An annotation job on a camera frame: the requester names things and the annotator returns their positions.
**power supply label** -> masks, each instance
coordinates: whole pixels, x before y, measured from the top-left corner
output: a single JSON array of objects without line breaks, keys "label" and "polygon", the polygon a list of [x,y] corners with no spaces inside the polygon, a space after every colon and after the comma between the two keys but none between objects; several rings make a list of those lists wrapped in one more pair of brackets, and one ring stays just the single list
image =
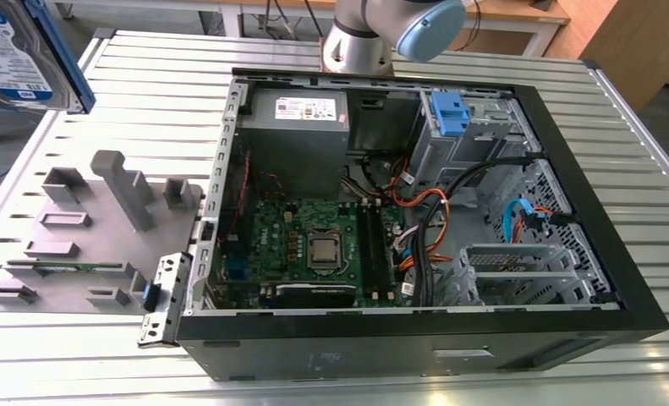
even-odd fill
[{"label": "power supply label", "polygon": [[280,97],[276,99],[278,120],[336,121],[335,99]]},{"label": "power supply label", "polygon": [[28,54],[14,45],[15,34],[0,14],[0,93],[11,99],[48,100],[54,96],[51,85]]}]

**connector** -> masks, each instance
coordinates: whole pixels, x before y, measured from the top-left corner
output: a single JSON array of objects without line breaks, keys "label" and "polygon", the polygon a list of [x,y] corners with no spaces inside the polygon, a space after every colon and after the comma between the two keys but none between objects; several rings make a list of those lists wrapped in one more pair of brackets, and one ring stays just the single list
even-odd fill
[{"label": "connector", "polygon": [[549,215],[548,223],[557,227],[565,227],[568,224],[577,222],[577,218],[568,213],[556,211]]},{"label": "connector", "polygon": [[541,225],[545,222],[545,215],[540,212],[528,213],[525,210],[519,211],[520,217],[523,218],[523,223],[527,228],[532,228],[541,231]]}]

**motherboard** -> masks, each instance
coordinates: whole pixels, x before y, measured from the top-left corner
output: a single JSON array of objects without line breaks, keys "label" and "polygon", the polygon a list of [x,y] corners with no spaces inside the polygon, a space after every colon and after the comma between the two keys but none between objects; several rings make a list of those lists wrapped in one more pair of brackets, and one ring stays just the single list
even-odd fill
[{"label": "motherboard", "polygon": [[212,283],[226,307],[403,304],[391,249],[402,209],[379,202],[262,200],[254,212],[248,256],[227,257],[227,279]]}]

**metal bracket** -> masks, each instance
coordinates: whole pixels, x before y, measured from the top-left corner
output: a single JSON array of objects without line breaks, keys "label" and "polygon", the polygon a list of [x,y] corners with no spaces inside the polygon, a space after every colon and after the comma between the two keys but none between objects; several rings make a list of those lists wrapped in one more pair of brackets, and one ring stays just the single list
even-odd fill
[{"label": "metal bracket", "polygon": [[154,282],[144,292],[144,308],[151,313],[144,317],[139,348],[179,347],[175,338],[191,261],[192,257],[186,252],[163,256],[159,261]]}]

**metal table surface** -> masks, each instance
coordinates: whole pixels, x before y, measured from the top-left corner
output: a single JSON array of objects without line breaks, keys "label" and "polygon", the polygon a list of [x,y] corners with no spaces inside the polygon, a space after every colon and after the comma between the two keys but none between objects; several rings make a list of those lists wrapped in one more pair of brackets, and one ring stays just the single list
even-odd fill
[{"label": "metal table surface", "polygon": [[[151,179],[206,187],[231,68],[316,70],[314,43],[119,31],[82,58],[99,104],[48,112],[0,188],[0,265],[26,241],[52,166],[120,150]],[[573,61],[448,53],[398,75],[535,85],[669,317],[669,160],[599,71]],[[140,317],[0,314],[0,400],[128,404],[669,404],[669,332],[540,373],[215,383],[182,349],[136,348]]]}]

